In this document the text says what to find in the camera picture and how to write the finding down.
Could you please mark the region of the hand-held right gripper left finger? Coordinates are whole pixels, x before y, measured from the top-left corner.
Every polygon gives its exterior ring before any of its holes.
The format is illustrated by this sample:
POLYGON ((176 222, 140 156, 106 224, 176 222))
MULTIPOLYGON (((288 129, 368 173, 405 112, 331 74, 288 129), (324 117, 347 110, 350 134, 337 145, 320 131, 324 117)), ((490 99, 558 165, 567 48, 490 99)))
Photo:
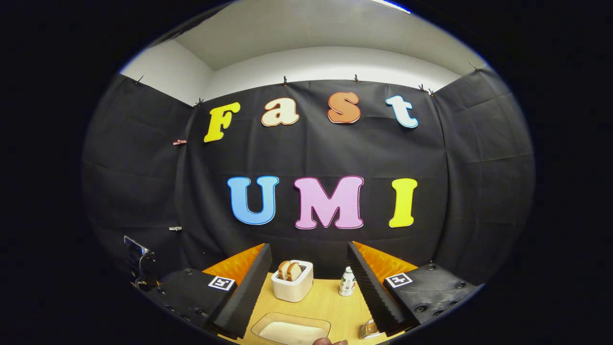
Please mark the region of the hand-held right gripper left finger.
POLYGON ((170 273, 144 296, 197 330, 243 338, 271 262, 270 245, 259 244, 204 271, 170 273))

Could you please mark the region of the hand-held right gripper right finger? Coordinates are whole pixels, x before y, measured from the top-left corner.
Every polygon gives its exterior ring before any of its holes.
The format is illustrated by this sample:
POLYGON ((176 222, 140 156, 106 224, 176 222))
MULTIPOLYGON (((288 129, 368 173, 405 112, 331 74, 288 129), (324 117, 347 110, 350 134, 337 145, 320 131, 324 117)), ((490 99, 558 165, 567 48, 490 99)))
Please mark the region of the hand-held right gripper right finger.
POLYGON ((355 241, 348 242, 347 260, 378 330, 387 336, 432 323, 484 287, 438 264, 416 267, 355 241))

